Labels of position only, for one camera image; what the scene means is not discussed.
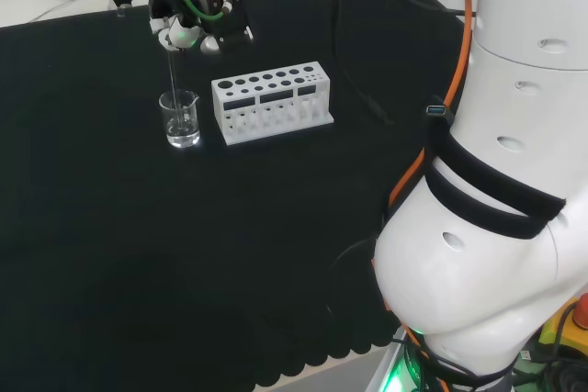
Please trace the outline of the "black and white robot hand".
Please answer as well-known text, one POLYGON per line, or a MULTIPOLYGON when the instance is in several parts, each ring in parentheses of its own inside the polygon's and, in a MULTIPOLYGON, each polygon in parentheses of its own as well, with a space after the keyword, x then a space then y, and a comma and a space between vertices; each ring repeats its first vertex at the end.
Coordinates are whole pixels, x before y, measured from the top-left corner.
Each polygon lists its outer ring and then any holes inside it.
POLYGON ((202 53, 218 54, 220 46, 217 40, 200 26, 185 28, 180 24, 179 16, 171 18, 151 18, 152 34, 163 48, 169 52, 198 48, 202 53))

